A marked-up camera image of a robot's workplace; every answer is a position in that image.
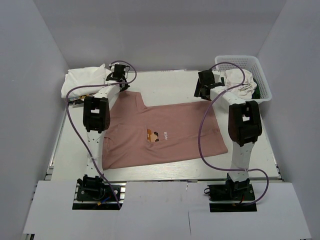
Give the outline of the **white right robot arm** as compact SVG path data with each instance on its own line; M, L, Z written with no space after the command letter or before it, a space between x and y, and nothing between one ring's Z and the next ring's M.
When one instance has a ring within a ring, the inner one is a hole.
M198 72L198 80L194 95L205 100L211 100L206 108L198 131L198 150L202 161L209 167L227 172L227 181L230 182L225 188L226 195L236 200L244 193L243 185L249 183L249 169L251 152L262 134L262 122L258 103L254 100L245 101L230 92L232 87L226 88L221 82L216 82L211 69ZM219 102L228 110L228 134L232 140L232 160L230 168L215 167L209 164L203 155L201 146L201 133L206 116L212 105Z

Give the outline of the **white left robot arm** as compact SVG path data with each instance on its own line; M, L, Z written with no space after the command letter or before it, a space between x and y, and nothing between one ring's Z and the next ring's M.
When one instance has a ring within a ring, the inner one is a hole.
M88 150L87 169L97 171L97 179L106 182L103 174L102 156L104 136L111 123L110 101L129 88L126 78L131 66L124 62L113 62L110 70L100 67L86 67L79 70L76 96L83 99L83 126L87 140L82 142Z

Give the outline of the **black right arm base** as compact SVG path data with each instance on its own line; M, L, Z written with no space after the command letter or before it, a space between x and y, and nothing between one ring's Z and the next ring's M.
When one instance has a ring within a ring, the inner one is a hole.
M225 184L210 184L203 193L208 195L211 213L249 213L256 212L256 200L250 180L233 182L228 179Z

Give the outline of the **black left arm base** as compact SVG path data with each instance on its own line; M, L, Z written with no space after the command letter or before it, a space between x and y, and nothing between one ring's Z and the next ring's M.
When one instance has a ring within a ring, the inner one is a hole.
M104 179L84 175L77 179L73 210L119 210L125 198L125 185L109 186Z

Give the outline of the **pink t shirt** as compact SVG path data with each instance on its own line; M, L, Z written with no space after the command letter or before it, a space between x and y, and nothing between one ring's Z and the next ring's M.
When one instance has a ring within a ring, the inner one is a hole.
M102 168L164 164L200 158L198 133L209 101L145 106L139 92L123 91L110 111L105 133ZM201 130L204 157L226 154L214 110Z

